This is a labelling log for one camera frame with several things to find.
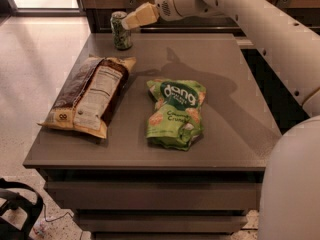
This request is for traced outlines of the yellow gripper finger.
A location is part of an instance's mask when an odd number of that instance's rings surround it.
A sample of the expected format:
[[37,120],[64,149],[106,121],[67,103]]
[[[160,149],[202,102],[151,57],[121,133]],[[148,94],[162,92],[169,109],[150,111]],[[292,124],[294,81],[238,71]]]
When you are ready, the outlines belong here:
[[135,13],[128,14],[124,19],[121,20],[121,24],[126,30],[135,29],[140,26]]

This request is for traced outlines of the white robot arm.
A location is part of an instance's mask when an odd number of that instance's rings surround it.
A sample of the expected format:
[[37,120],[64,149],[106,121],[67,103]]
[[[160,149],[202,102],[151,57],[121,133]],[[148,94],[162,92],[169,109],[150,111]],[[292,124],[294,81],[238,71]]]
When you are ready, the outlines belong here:
[[272,150],[262,183],[257,240],[320,240],[320,36],[266,0],[155,0],[122,21],[223,13],[241,28],[309,118]]

